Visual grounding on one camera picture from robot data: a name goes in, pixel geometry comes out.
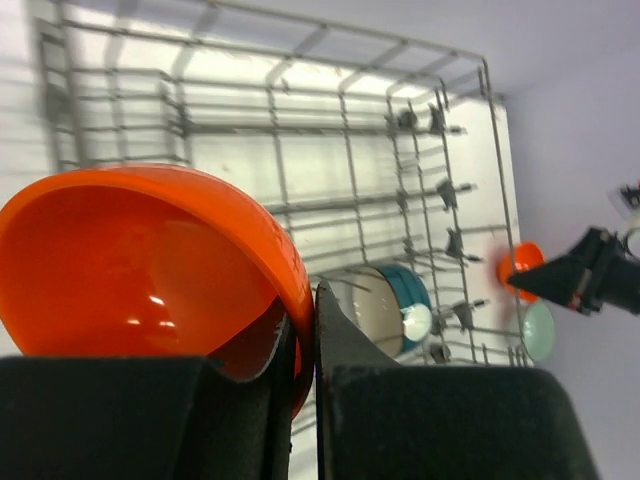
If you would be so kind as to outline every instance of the metal dish rack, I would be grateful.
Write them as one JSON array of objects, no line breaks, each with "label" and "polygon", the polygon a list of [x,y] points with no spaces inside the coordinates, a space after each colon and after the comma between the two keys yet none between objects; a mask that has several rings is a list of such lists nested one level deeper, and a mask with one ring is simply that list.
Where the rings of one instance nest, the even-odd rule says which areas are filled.
[{"label": "metal dish rack", "polygon": [[[530,363],[483,340],[521,331],[473,321],[488,301],[469,272],[491,267],[464,247],[486,233],[514,243],[482,56],[224,1],[101,3],[29,1],[54,171],[150,161],[213,173],[280,221],[313,282],[360,288],[350,274],[384,262],[425,280],[440,341],[401,362]],[[485,115],[502,221],[461,218],[458,203],[483,189],[452,173],[452,145],[475,128],[454,114],[464,105]]]}]

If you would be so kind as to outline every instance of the wire basket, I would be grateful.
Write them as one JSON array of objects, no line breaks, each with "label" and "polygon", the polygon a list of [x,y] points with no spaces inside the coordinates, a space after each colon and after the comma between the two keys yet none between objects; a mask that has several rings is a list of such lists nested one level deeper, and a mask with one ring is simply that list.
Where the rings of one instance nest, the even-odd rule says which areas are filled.
[{"label": "wire basket", "polygon": [[265,205],[343,302],[365,265],[424,280],[439,338],[401,363],[530,363],[493,284],[518,231],[482,56],[230,2],[104,3],[29,1],[52,170],[216,175]]}]

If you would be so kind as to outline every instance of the small orange bowl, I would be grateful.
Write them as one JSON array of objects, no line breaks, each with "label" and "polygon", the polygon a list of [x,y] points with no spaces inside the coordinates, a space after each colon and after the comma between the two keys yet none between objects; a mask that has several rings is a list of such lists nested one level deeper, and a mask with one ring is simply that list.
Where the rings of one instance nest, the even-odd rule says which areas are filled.
[{"label": "small orange bowl", "polygon": [[[513,249],[516,271],[523,272],[533,267],[537,267],[544,263],[544,254],[542,250],[533,242],[525,242],[517,245]],[[507,279],[514,273],[513,264],[511,262],[511,254],[505,255],[498,264],[498,280],[500,283],[515,295],[515,289],[507,283]],[[524,290],[519,290],[520,298],[533,303],[538,300],[538,296]]]},{"label": "small orange bowl", "polygon": [[0,318],[36,355],[207,355],[280,299],[313,378],[312,294],[286,232],[215,177],[168,165],[40,180],[0,211]]}]

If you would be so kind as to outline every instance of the white round object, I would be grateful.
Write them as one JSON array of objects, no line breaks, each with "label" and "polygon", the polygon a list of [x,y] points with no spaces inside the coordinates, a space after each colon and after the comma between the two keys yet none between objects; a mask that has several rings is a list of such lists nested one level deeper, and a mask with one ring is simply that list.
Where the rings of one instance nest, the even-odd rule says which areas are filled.
[{"label": "white round object", "polygon": [[410,307],[403,308],[404,336],[412,342],[421,342],[431,330],[433,316],[429,307],[422,303],[416,303]]},{"label": "white round object", "polygon": [[361,267],[353,275],[354,320],[369,340],[390,357],[402,351],[403,318],[391,285],[372,267]]}]

